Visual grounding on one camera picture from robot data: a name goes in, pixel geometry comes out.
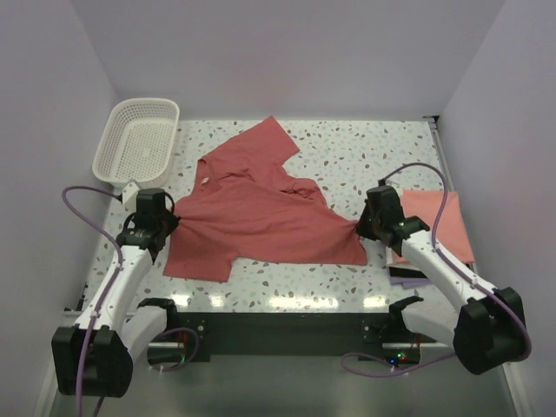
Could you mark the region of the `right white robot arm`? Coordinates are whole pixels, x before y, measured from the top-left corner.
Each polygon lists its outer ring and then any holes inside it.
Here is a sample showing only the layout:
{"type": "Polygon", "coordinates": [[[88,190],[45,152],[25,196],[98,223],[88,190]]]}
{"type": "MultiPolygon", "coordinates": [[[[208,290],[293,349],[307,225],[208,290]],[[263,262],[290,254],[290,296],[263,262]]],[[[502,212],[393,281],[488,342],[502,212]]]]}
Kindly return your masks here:
{"type": "Polygon", "coordinates": [[[367,191],[356,231],[417,267],[453,308],[449,316],[434,317],[421,297],[409,297],[389,308],[396,326],[451,347],[471,374],[529,357],[532,342],[520,295],[482,279],[438,241],[435,227],[405,216],[394,188],[381,183],[367,191]]]}

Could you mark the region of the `red t shirt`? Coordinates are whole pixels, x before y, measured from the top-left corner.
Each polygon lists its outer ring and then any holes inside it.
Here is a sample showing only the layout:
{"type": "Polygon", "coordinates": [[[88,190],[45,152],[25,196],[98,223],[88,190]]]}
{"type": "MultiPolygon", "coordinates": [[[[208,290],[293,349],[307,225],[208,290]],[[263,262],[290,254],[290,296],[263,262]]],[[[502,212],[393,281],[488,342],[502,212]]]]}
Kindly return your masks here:
{"type": "Polygon", "coordinates": [[[191,194],[175,205],[181,220],[163,273],[226,282],[238,258],[366,264],[355,223],[328,206],[315,181],[284,169],[298,151],[270,116],[201,157],[191,194]]]}

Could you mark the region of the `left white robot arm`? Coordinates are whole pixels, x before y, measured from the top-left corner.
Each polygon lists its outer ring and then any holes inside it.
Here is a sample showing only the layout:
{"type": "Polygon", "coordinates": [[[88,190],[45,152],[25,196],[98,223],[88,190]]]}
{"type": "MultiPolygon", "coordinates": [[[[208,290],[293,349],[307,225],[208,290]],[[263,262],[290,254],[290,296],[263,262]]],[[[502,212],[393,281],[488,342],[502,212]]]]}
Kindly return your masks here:
{"type": "Polygon", "coordinates": [[[136,360],[148,344],[178,324],[168,298],[141,301],[127,316],[136,290],[180,221],[163,189],[141,189],[136,209],[117,237],[115,253],[92,300],[75,322],[59,327],[51,341],[58,390],[64,395],[120,398],[128,390],[136,360]]]}

